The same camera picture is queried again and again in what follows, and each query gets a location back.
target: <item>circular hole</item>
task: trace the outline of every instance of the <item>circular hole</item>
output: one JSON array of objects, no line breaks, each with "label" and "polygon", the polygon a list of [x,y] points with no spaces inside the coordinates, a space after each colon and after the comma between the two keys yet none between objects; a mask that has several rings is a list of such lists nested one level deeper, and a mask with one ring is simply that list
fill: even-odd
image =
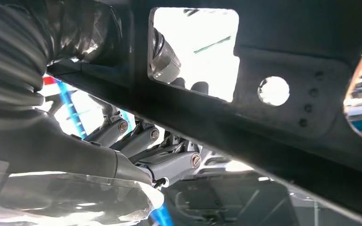
[{"label": "circular hole", "polygon": [[263,103],[280,106],[289,98],[289,85],[281,77],[267,77],[260,83],[257,94]]}]

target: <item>red object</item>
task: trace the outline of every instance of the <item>red object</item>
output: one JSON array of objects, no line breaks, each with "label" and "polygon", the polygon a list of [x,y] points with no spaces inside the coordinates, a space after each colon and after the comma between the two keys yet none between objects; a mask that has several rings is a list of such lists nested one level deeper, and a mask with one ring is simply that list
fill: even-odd
[{"label": "red object", "polygon": [[44,81],[44,85],[50,85],[50,84],[55,83],[55,79],[51,76],[44,77],[43,81]]}]

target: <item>screw head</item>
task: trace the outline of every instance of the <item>screw head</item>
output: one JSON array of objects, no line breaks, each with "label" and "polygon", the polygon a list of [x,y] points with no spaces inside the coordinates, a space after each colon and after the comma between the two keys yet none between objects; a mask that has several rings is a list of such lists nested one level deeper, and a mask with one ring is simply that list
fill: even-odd
[{"label": "screw head", "polygon": [[200,156],[198,154],[192,156],[191,164],[193,167],[198,167],[200,165]]},{"label": "screw head", "polygon": [[152,140],[157,140],[159,138],[159,131],[157,129],[153,130],[151,133],[150,133],[150,138]]},{"label": "screw head", "polygon": [[122,121],[119,124],[119,130],[120,132],[125,132],[128,129],[128,123],[126,121]]}]

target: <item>transparent plastic sheet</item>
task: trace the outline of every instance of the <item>transparent plastic sheet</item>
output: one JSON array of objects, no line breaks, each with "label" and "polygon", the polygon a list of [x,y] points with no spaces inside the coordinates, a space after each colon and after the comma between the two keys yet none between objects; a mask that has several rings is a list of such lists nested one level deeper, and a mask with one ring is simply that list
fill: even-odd
[{"label": "transparent plastic sheet", "polygon": [[65,172],[0,172],[0,226],[128,226],[164,197],[137,181]]}]

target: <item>blue cable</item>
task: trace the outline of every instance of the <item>blue cable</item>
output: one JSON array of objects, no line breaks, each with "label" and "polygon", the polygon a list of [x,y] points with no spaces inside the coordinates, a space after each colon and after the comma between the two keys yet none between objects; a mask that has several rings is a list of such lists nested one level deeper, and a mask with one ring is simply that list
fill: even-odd
[{"label": "blue cable", "polygon": [[62,99],[63,104],[66,106],[67,111],[70,114],[71,121],[73,121],[73,124],[77,129],[79,136],[84,139],[87,136],[87,132],[85,132],[84,126],[81,123],[81,119],[78,116],[79,114],[77,113],[77,110],[75,109],[75,106],[71,100],[71,96],[67,91],[66,84],[56,79],[55,82],[59,86],[60,99]]},{"label": "blue cable", "polygon": [[154,210],[151,214],[151,217],[160,225],[160,226],[173,226],[173,221],[169,211],[166,208],[166,205],[163,203],[163,206],[157,210]]}]

